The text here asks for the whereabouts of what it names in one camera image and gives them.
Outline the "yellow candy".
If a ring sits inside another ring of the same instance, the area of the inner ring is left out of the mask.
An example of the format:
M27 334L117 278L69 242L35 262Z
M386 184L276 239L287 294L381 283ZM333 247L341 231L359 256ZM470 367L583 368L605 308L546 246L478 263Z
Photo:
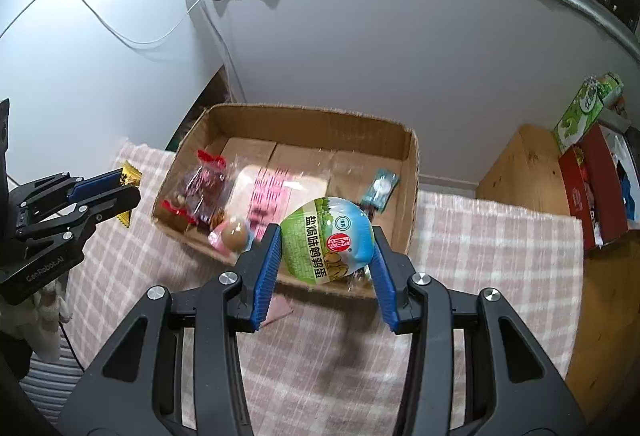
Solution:
M137 189L140 188L142 180L142 172L139 171L136 167L134 167L129 161L125 161L122 165L122 174L120 175L120 185L128 186L132 185ZM129 228L131 225L131 214L132 210L127 210L125 212L119 213L117 218L119 222L122 223L126 228Z

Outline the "red brown snack bag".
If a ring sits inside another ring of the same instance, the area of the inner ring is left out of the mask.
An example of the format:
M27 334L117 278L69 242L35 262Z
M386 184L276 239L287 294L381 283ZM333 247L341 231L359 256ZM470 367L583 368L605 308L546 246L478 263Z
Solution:
M222 196L230 182L230 167L223 156L204 149L198 149L196 156L198 163L180 176L160 206L189 226L210 233L224 219Z

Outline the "pink egg snack pack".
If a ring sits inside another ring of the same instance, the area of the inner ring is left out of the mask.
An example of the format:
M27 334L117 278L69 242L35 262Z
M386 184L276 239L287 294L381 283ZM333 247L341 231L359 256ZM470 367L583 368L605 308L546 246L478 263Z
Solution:
M213 250L224 257L236 257L248 251L254 241L250 222L243 216L231 216L216 226L207 240Z

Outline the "packaged sliced bread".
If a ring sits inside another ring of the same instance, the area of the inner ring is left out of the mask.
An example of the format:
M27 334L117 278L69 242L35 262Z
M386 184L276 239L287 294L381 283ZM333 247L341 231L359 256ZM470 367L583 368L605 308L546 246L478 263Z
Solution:
M326 195L330 173L292 172L280 167L250 164L235 176L224 211L250 222L256 239L269 224L280 224L304 204Z

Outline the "green blue egg snack pack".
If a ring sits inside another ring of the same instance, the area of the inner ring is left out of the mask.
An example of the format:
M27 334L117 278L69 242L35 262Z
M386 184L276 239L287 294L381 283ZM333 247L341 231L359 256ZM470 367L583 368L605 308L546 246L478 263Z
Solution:
M311 200L288 215L280 227L286 269L308 285L343 279L367 266L374 255L370 219L343 198Z

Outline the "clear green candy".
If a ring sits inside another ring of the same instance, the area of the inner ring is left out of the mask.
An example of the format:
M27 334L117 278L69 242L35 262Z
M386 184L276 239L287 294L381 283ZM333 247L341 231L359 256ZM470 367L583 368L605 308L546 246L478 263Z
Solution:
M400 177L395 172L386 169L378 170L360 199L360 207L373 212L384 212L399 182Z

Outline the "red open box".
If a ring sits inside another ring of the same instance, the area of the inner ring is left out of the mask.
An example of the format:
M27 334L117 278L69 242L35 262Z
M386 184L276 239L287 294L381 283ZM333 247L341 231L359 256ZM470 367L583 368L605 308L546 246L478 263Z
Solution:
M627 138L597 123L559 159L570 215L586 252L639 232L639 172Z

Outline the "wooden side table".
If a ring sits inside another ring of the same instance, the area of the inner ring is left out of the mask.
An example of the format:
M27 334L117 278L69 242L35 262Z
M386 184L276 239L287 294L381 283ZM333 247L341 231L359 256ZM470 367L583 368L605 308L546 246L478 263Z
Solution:
M506 297L593 422L619 412L639 385L639 239L582 251L559 156L550 131L523 124L476 196L529 219Z

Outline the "brown cardboard box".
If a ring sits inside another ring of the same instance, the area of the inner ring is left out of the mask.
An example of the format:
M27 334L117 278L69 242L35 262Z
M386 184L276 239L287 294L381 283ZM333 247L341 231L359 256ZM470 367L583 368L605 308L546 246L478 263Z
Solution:
M196 159L222 158L231 174L208 219L171 212L185 203L180 184L191 181ZM259 230L314 198L359 200L376 172L399 176L386 210L374 218L396 252L408 251L416 217L419 142L404 125L320 108L221 104L204 111L183 138L157 193L158 229L231 267L236 258L209 243L208 227L243 216Z

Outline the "green tissue box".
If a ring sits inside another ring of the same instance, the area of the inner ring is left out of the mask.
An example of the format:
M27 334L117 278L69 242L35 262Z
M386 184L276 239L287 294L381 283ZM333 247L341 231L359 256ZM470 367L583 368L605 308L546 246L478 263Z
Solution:
M623 88L623 80L615 72L585 78L570 106L552 130L561 155L580 141L603 109L610 108L617 102L623 95Z

